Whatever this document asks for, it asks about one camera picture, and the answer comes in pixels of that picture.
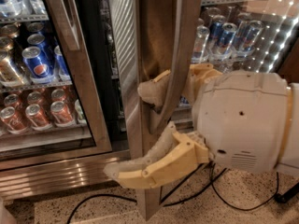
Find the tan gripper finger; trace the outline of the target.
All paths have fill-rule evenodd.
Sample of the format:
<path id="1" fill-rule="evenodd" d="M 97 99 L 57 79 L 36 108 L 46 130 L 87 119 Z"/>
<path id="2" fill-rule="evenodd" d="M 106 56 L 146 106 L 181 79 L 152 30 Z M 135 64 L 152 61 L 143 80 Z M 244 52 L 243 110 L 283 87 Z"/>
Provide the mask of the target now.
<path id="1" fill-rule="evenodd" d="M 147 104 L 161 107 L 166 98 L 170 74 L 171 71 L 166 70 L 154 79 L 140 83 L 137 92 L 141 99 Z M 211 63 L 191 64 L 182 96 L 190 105 L 193 105 L 200 88 L 220 75 L 221 72 L 217 71 Z"/>
<path id="2" fill-rule="evenodd" d="M 155 145 L 141 158 L 109 163 L 104 173 L 127 189 L 155 189 L 209 163 L 209 150 L 199 132 L 180 133 L 170 121 Z"/>

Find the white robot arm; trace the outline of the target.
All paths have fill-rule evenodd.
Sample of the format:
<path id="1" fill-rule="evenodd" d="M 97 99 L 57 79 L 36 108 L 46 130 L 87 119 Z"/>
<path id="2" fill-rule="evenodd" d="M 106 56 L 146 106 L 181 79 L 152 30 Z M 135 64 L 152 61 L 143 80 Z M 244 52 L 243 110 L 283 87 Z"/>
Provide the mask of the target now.
<path id="1" fill-rule="evenodd" d="M 109 163 L 105 174 L 128 189 L 155 189 L 211 161 L 252 173 L 299 175 L 299 84 L 275 73 L 223 74 L 189 68 L 183 95 L 193 130 L 169 122 L 142 158 Z"/>

